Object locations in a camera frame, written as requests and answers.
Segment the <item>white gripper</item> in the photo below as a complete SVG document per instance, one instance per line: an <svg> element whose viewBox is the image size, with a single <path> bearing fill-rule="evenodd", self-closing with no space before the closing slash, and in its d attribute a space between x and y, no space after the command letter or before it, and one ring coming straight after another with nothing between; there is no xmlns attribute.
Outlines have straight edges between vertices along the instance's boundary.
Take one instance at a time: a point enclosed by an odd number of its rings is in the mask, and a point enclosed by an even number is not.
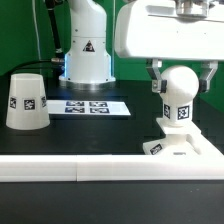
<svg viewBox="0 0 224 224"><path fill-rule="evenodd" d="M174 0L134 0L117 15L115 51L122 58L155 58L146 61L154 93L165 93L167 86L159 59L205 60L199 92L208 92L217 61L224 61L224 4L196 18L178 15Z"/></svg>

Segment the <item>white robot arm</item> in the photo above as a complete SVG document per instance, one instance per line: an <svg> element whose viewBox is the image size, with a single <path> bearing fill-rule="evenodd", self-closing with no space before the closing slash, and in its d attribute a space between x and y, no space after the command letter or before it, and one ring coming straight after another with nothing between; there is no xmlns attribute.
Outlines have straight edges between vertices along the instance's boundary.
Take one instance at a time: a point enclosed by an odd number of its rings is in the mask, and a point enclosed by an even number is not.
<svg viewBox="0 0 224 224"><path fill-rule="evenodd" d="M68 0L71 47L65 55L63 85L99 87L115 80L106 51L106 13L93 0ZM221 0L124 0L119 10L113 49L121 58L143 58L153 84L166 91L159 68L164 60L200 61L200 90L224 61L224 2Z"/></svg>

